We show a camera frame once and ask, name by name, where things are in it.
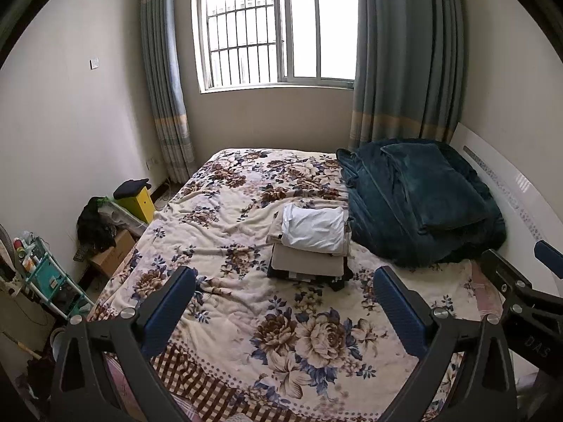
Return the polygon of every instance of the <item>window frame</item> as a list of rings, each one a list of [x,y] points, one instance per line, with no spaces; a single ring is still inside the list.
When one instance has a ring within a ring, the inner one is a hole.
[[[221,85],[211,87],[211,63],[209,37],[207,33],[207,21],[204,20],[204,0],[192,0],[192,30],[194,33],[194,47],[196,57],[196,69],[198,70],[198,81],[201,92],[213,92],[220,90],[240,90],[263,87],[289,86],[309,86],[309,87],[333,87],[351,89],[354,87],[354,80],[322,78],[321,71],[321,45],[320,45],[320,17],[319,0],[315,0],[315,26],[316,26],[316,77],[295,77],[293,74],[293,36],[291,18],[291,0],[285,0],[285,8],[280,8],[280,0],[274,0],[275,33],[277,48],[277,70],[278,81],[259,84],[236,84]],[[285,43],[287,54],[287,76],[284,75],[283,49],[282,49],[282,24],[281,11],[285,16]]]

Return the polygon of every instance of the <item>pillow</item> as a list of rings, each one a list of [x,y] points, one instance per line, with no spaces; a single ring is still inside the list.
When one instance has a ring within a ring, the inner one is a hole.
[[[453,230],[485,219],[485,201],[455,171],[434,144],[398,143],[383,146],[399,174],[418,231]]]

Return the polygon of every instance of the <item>window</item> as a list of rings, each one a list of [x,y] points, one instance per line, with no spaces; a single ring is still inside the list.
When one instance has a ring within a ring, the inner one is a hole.
[[[353,84],[358,0],[196,0],[195,7],[205,90]]]

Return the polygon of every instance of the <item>dark green blanket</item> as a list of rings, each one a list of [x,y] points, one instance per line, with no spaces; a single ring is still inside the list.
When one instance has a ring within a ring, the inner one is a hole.
[[[387,139],[337,150],[352,238],[400,266],[476,258],[506,239],[488,187],[449,145]]]

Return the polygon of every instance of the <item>bedsheet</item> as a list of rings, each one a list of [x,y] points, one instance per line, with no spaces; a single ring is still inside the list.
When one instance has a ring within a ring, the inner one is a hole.
[[[226,149],[209,160],[153,222],[103,290],[91,319],[118,315],[162,287],[180,265],[198,271],[197,292],[167,350],[152,360],[166,387],[203,420],[373,422],[417,363],[404,351],[371,288],[387,262],[351,244],[354,278],[327,286],[266,277],[276,211],[347,207],[333,154]],[[480,318],[472,264],[395,268],[430,306]],[[426,417],[440,409],[451,366]]]

